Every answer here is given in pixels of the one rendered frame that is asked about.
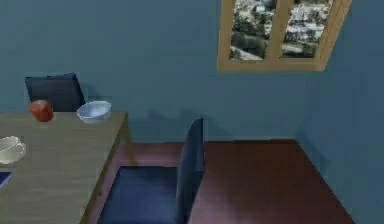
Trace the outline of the red apple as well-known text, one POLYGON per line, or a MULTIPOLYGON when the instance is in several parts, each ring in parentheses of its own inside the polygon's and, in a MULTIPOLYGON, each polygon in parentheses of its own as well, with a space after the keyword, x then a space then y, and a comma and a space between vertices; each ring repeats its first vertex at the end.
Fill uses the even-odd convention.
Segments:
POLYGON ((29 111, 39 122, 49 122, 54 113, 51 104, 46 100, 36 100, 29 104, 29 111))

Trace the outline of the white mug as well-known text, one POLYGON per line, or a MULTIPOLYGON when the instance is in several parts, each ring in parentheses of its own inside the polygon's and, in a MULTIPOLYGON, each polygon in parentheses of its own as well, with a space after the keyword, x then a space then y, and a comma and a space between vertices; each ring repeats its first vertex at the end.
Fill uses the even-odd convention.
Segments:
POLYGON ((0 163, 10 164, 18 161, 26 153, 26 145, 16 136, 0 139, 0 163))

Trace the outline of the dark blue chair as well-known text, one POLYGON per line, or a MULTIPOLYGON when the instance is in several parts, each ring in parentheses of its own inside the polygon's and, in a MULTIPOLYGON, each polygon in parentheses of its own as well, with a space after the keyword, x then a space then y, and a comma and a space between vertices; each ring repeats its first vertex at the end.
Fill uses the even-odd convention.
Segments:
POLYGON ((76 112, 85 104, 83 92, 75 73, 26 77, 30 101, 46 100, 54 112, 76 112))
POLYGON ((118 169, 97 224, 188 224, 204 174, 204 120, 197 119, 176 167, 118 169))

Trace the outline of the pale blue bowl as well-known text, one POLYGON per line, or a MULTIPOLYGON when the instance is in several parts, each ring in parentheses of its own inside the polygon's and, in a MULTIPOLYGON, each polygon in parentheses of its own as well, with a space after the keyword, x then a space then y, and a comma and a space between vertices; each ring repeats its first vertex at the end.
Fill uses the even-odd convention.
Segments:
POLYGON ((96 124, 109 118, 111 108, 112 104, 108 101, 91 101, 77 110, 77 116, 86 124, 96 124))

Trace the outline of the wooden framed window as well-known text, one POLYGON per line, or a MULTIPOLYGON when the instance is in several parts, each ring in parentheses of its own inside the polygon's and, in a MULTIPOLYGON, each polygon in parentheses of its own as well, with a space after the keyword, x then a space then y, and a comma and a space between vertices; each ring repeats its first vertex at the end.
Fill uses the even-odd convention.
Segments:
POLYGON ((273 17, 270 43, 265 58, 255 61, 233 61, 229 59, 229 54, 235 0, 221 0, 217 70, 219 72, 324 71, 351 3, 352 0, 336 0, 332 5, 328 24, 312 59, 281 58, 289 9, 293 6, 294 0, 277 0, 277 12, 273 17))

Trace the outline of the grey wooden dining table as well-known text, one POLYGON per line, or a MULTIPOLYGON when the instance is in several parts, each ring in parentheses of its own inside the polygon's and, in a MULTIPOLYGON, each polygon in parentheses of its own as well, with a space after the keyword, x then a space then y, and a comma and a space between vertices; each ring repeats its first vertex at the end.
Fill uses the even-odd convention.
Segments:
POLYGON ((114 111, 98 124, 72 113, 40 123, 28 113, 0 113, 0 137, 26 144, 0 188, 0 224, 88 224, 106 172, 121 141, 130 143, 128 113, 114 111))

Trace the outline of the dark blue flat object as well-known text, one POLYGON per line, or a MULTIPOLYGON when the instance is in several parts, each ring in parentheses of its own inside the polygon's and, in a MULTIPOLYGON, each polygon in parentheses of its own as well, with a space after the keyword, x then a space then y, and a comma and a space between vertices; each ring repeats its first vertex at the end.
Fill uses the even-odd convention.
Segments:
POLYGON ((11 172, 0 172, 0 189, 11 179, 11 172))

